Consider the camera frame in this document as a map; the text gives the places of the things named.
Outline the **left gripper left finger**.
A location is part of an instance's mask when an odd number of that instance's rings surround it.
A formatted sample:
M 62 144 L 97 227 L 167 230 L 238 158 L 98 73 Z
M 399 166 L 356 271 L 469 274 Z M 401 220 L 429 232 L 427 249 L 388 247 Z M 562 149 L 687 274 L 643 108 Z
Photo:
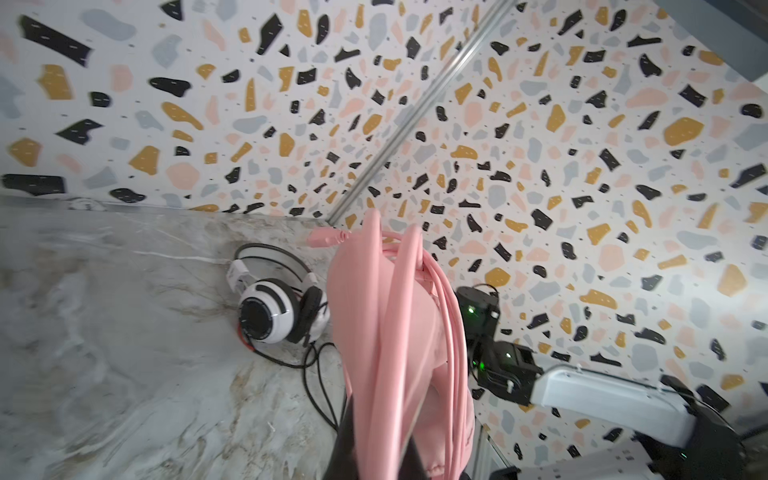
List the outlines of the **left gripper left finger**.
M 357 480 L 358 478 L 354 435 L 354 398 L 347 397 L 331 457 L 322 479 Z

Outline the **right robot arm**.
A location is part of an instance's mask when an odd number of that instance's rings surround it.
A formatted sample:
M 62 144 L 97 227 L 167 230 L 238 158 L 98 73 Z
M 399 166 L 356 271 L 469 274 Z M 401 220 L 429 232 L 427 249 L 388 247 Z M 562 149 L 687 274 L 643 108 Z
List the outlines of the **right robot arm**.
M 469 370 L 480 388 L 519 406 L 569 410 L 633 432 L 605 451 L 549 466 L 491 470 L 488 436 L 479 441 L 477 479 L 744 479 L 746 453 L 740 436 L 710 405 L 677 378 L 657 387 L 570 365 L 542 369 L 532 349 L 493 338 L 500 317 L 496 291 L 459 287 L 468 341 Z

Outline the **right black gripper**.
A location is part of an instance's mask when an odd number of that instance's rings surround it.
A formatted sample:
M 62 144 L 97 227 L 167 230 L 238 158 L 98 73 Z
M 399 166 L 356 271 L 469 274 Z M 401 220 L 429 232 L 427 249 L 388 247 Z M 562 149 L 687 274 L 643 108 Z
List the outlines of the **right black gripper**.
M 461 286 L 455 290 L 469 354 L 484 339 L 493 338 L 500 318 L 498 289 L 492 285 L 487 288 L 488 292 L 483 290 L 483 285 Z

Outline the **pink headphones with cable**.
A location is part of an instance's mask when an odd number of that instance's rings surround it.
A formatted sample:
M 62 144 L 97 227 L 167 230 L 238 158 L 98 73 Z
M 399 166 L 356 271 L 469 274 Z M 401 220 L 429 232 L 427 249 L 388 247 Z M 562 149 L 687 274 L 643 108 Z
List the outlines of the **pink headphones with cable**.
M 400 479 L 411 438 L 428 479 L 459 478 L 475 430 L 464 327 L 420 227 L 388 231 L 373 209 L 358 230 L 321 227 L 307 242 L 336 250 L 326 293 L 354 398 L 358 479 Z

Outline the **white black headphones with cable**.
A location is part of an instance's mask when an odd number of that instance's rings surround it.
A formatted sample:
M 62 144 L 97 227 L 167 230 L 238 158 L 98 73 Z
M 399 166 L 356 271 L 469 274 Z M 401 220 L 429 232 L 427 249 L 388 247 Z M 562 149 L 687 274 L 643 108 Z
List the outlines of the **white black headphones with cable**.
M 257 356 L 299 371 L 311 405 L 337 431 L 338 415 L 322 378 L 321 354 L 328 345 L 317 344 L 331 319 L 318 277 L 288 250 L 247 243 L 235 251 L 226 281 L 239 300 L 237 334 L 241 342 Z M 303 348 L 302 359 L 290 363 L 257 348 L 281 342 Z

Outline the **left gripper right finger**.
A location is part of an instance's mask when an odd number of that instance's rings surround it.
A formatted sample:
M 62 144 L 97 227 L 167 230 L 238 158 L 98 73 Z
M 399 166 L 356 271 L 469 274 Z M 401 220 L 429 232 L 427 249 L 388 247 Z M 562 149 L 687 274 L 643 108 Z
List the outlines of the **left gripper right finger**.
M 428 475 L 423 466 L 416 443 L 413 438 L 408 441 L 400 466 L 400 480 L 427 480 Z

